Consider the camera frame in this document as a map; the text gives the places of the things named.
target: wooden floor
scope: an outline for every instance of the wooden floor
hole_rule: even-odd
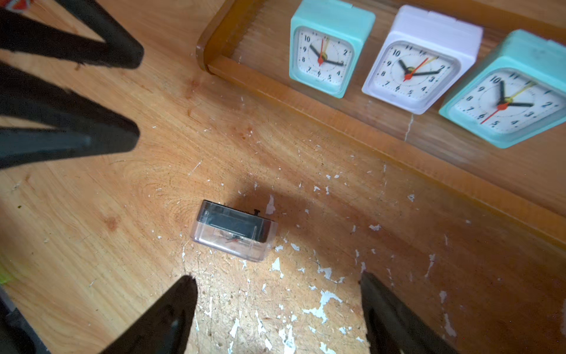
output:
[[[0,275],[53,353],[101,351],[182,274],[199,286],[187,353],[257,354],[266,340],[283,352],[283,332],[297,354],[367,353],[364,267],[461,353],[566,352],[563,251],[200,71],[196,41],[220,1],[100,3],[145,47],[139,69],[0,53],[141,130],[129,153],[0,171]],[[29,15],[89,33],[51,0]],[[263,212],[271,196],[282,249],[264,262],[188,240],[203,199]],[[340,299],[325,322],[305,312],[322,291]]]

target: clock face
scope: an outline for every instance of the clock face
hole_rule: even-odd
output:
[[[372,85],[420,101],[447,84],[458,68],[453,58],[400,41],[385,50]]]
[[[297,68],[321,82],[342,85],[350,70],[353,58],[352,46],[338,38],[300,27],[295,33],[297,43]]]
[[[456,103],[477,124],[496,133],[524,129],[566,107],[566,96],[512,69],[486,76]]]

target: wooden tray edge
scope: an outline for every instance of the wooden tray edge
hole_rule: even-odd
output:
[[[220,56],[209,63],[211,73],[322,123],[378,151],[388,160],[525,225],[546,241],[566,249],[566,218],[481,179],[417,147],[330,108],[256,70]]]

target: white alarm clock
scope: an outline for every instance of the white alarm clock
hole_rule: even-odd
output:
[[[422,114],[474,64],[482,35],[479,26],[404,5],[362,91]]]

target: turquoise alarm clock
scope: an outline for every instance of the turquoise alarm clock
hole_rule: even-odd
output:
[[[329,95],[344,97],[373,12],[339,0],[303,0],[291,19],[289,76]]]
[[[489,54],[440,114],[499,148],[566,121],[566,47],[514,31]]]

